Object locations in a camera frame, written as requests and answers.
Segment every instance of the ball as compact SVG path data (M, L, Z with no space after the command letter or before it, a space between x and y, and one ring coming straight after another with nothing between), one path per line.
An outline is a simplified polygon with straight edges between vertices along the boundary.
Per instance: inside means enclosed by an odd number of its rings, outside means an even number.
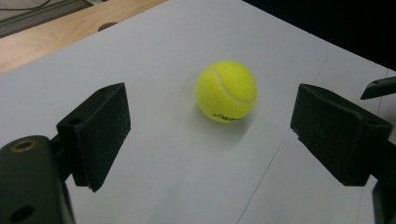
M209 65L195 83L195 100L210 119L230 123L243 118L253 108L257 87L253 74L236 61Z

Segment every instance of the white table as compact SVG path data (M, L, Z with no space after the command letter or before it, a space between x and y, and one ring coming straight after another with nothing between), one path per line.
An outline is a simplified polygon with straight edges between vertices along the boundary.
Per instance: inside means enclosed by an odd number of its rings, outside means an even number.
M205 118L196 78L226 59L255 74L259 100L234 124ZM371 190L341 185L297 140L300 83L396 122L394 96L361 101L393 71L238 0L170 0L0 76L0 145L55 124L125 82L132 130L96 192L67 180L78 223L374 223Z

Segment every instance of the cable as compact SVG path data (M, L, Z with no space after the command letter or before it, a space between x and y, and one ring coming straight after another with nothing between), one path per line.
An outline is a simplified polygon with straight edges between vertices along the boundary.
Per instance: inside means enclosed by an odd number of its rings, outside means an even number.
M40 7L45 6L46 4L48 4L50 2L50 0L47 0L47 2L37 6L37 7L27 7L27 8L0 8L0 11L26 11L26 10L33 10L33 9L37 9Z

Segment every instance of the wooden floor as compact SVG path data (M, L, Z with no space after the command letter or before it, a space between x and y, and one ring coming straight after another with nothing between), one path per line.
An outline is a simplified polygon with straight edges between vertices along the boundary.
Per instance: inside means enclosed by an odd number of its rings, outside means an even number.
M98 32L109 22L124 21L166 0L109 0L0 38L0 75Z

